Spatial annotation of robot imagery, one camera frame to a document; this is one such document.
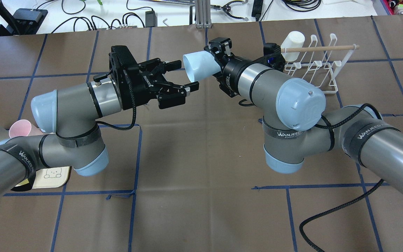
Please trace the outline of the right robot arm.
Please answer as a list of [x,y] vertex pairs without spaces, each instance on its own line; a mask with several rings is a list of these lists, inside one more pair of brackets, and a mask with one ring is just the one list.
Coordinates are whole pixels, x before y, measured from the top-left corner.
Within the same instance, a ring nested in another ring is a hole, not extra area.
[[342,148],[403,194],[403,133],[387,124],[371,104],[324,113],[323,91],[281,70],[279,50],[249,60],[218,48],[204,49],[221,89],[263,110],[267,165],[279,173],[298,171],[308,156]]

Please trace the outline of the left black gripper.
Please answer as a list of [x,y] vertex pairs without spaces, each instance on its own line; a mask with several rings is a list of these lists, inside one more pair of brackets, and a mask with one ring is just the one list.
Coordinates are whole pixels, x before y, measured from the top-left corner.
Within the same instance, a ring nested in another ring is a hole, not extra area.
[[163,110],[185,104],[185,98],[191,92],[199,90],[199,82],[176,85],[166,80],[168,71],[181,69],[181,60],[162,62],[161,59],[150,59],[139,63],[139,79],[132,83],[117,84],[122,109],[132,109],[147,104],[151,99],[158,100],[158,107]]

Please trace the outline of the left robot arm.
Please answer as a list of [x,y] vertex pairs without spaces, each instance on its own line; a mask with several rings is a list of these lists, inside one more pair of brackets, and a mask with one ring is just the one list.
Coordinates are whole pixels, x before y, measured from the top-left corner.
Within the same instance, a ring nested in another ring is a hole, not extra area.
[[31,108],[42,135],[18,136],[0,142],[0,197],[27,180],[30,190],[42,169],[71,167],[93,176],[109,163],[100,125],[126,131],[134,127],[136,109],[157,99],[161,109],[183,105],[199,82],[177,85],[165,73],[179,70],[181,61],[155,58],[137,63],[110,56],[107,73],[93,81],[36,96]]

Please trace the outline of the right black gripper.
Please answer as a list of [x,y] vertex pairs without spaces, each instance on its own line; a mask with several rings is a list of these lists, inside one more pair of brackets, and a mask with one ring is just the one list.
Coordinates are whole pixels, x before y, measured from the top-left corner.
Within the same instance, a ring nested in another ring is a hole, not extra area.
[[256,61],[237,56],[231,52],[228,55],[226,52],[221,51],[207,51],[214,57],[221,70],[215,74],[216,80],[220,83],[220,89],[230,97],[240,95],[250,98],[249,91],[239,91],[239,79],[247,67],[255,64]]

